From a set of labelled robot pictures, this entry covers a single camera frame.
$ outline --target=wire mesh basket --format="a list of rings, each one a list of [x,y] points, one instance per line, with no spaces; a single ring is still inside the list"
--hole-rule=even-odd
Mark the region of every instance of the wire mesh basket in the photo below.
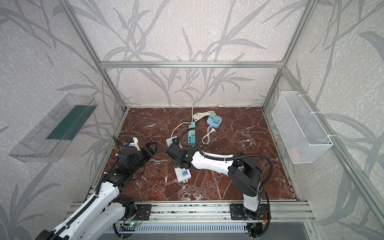
[[[281,92],[272,117],[293,163],[311,163],[333,146],[315,113],[297,91]]]

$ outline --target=leaf pattern wallpaper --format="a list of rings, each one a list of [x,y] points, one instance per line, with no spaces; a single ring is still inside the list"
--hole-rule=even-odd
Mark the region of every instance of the leaf pattern wallpaper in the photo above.
[[[31,240],[83,201],[123,115],[58,2],[0,1],[0,239]],[[94,113],[56,163],[9,151],[67,94]]]
[[[280,61],[307,0],[70,3],[103,61]],[[127,106],[261,106],[277,69],[107,71]]]
[[[327,1],[316,6],[288,68],[384,197],[384,1]],[[384,230],[331,150],[293,165],[271,118],[283,78],[266,109],[301,200],[327,239],[384,239]]]

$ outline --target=marble tabletop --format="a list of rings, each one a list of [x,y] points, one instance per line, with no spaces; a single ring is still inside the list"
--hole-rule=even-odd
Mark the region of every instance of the marble tabletop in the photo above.
[[[201,149],[217,154],[260,153],[271,159],[274,171],[271,180],[264,186],[270,199],[294,199],[291,187],[278,157],[261,108],[194,108],[194,113],[214,110],[223,118],[216,132],[211,134],[209,145],[201,144]],[[199,120],[200,142],[207,133],[207,117]],[[131,108],[122,126],[118,139],[124,142],[129,137],[137,137],[139,146],[157,141],[160,146],[156,155],[146,164],[144,173],[132,181],[123,191],[136,201],[175,201],[175,200],[242,200],[243,194],[237,190],[231,179],[223,174],[205,169],[191,169],[192,178],[187,183],[178,183],[172,159],[165,154],[166,139],[181,122],[190,122],[191,108]],[[182,125],[175,131],[179,136],[188,128]],[[183,139],[186,148],[187,137]],[[113,149],[105,169],[115,160]],[[267,161],[256,158],[263,169],[262,180],[268,175]],[[139,169],[134,177],[139,176]]]

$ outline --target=white cable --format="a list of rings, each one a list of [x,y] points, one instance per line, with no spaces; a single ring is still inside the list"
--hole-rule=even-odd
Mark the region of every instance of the white cable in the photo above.
[[[213,133],[213,132],[216,132],[216,129],[214,129],[211,125],[207,128],[207,134],[205,136],[203,136],[203,139],[201,140],[201,142],[204,144],[204,145],[208,145],[209,142],[211,141],[210,137],[209,137],[209,134]]]
[[[205,116],[209,116],[211,115],[211,113],[214,113],[215,111],[207,111],[207,112],[203,112],[203,113],[195,113],[193,114],[193,108],[195,106],[192,107],[192,122],[197,122],[198,120],[202,119],[203,117]]]
[[[183,124],[191,124],[191,123],[190,122],[182,122],[182,123],[180,123],[175,129],[173,129],[172,134],[170,135],[170,137],[172,137],[172,135],[175,132],[175,130],[178,129],[178,127],[180,127]]]
[[[205,108],[206,107],[209,107],[209,106],[217,106],[216,104],[210,104],[210,105],[208,105],[208,106],[205,106]],[[192,110],[191,110],[191,113],[192,113],[192,121],[191,122],[197,122],[198,120],[200,120],[200,119],[202,119],[203,117],[205,117],[205,116],[209,116],[209,115],[211,115],[211,113],[214,113],[215,111],[207,111],[207,112],[203,112],[203,113],[195,113],[195,114],[193,114],[193,108],[194,108],[195,106],[192,106]],[[172,134],[170,135],[170,137],[172,137],[173,136],[173,134],[175,133],[175,131],[176,131],[176,129],[178,129],[181,125],[183,125],[183,124],[191,124],[191,122],[182,122],[182,123],[180,123],[175,129],[173,129],[173,131],[172,131]],[[207,133],[207,135],[208,135],[208,142],[207,143],[204,143],[203,142],[203,144],[208,144],[209,143],[209,141],[210,141],[210,139],[209,139],[209,134],[210,133],[212,133],[212,132],[215,132],[216,130],[212,127],[212,129],[213,130],[211,130],[211,132],[209,132],[209,130],[207,130],[208,131],[208,133]]]

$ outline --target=clear plastic tray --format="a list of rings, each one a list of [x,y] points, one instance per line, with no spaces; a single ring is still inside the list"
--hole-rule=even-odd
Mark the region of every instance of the clear plastic tray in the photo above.
[[[9,153],[23,162],[57,162],[97,105],[67,94]]]

